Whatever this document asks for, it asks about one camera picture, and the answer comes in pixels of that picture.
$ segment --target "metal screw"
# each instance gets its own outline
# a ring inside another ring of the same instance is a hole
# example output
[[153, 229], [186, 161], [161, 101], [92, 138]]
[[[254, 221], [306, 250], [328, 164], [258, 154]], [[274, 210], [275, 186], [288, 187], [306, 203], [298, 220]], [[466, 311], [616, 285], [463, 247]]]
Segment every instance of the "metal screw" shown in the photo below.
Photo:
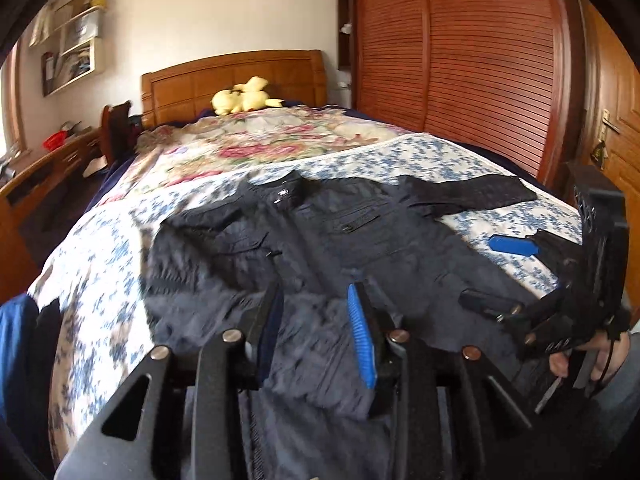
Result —
[[231, 330], [225, 330], [222, 334], [222, 341], [225, 343], [236, 343], [242, 339], [242, 332], [237, 328]]
[[160, 361], [169, 355], [169, 349], [166, 346], [156, 346], [151, 351], [151, 358]]
[[409, 341], [409, 333], [406, 330], [392, 330], [389, 333], [389, 339], [394, 343], [406, 343]]
[[477, 346], [465, 346], [462, 349], [462, 355], [469, 361], [478, 361], [482, 357], [482, 352]]

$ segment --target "window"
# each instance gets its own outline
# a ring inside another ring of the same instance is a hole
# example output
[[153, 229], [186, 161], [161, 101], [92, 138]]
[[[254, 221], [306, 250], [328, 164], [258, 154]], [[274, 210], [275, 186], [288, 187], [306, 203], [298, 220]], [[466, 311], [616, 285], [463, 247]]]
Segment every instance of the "window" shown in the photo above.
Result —
[[19, 61], [18, 40], [0, 67], [0, 160], [16, 157], [26, 150], [19, 107]]

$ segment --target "gray sleeve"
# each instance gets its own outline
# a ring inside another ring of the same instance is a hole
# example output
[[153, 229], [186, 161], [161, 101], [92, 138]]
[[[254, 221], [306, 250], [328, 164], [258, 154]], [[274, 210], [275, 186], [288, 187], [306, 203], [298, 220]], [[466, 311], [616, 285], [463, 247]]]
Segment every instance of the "gray sleeve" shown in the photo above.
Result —
[[588, 418], [598, 435], [601, 451], [609, 454], [620, 442], [640, 408], [640, 333], [629, 337], [630, 348], [624, 364], [609, 384], [594, 397]]

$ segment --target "wardrobe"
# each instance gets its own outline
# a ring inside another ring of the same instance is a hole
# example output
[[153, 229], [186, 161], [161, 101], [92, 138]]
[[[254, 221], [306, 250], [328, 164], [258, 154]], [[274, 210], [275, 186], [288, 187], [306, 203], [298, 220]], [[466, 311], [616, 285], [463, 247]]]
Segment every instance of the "wardrobe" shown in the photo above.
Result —
[[561, 190], [584, 102], [579, 0], [354, 0], [353, 106]]

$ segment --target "human hand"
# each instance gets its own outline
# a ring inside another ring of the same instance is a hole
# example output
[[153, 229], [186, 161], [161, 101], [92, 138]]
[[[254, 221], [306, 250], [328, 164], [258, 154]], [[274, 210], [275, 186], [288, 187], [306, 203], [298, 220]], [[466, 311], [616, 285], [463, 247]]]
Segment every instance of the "human hand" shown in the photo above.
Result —
[[[611, 355], [611, 362], [607, 369], [607, 374], [604, 376], [603, 383], [607, 383], [610, 378], [620, 369], [625, 362], [626, 356], [629, 354], [629, 334], [623, 332], [620, 334], [620, 341], [616, 341], [613, 345], [613, 354]], [[598, 350], [598, 358], [596, 364], [591, 371], [591, 380], [597, 381], [600, 379], [602, 372], [607, 365], [607, 359], [609, 358], [609, 350], [611, 348], [611, 341], [607, 338], [607, 333], [604, 330], [599, 330], [593, 339], [584, 345], [578, 346], [578, 350]], [[569, 375], [569, 359], [560, 352], [558, 354], [551, 354], [549, 356], [549, 368], [556, 377], [568, 377]]]

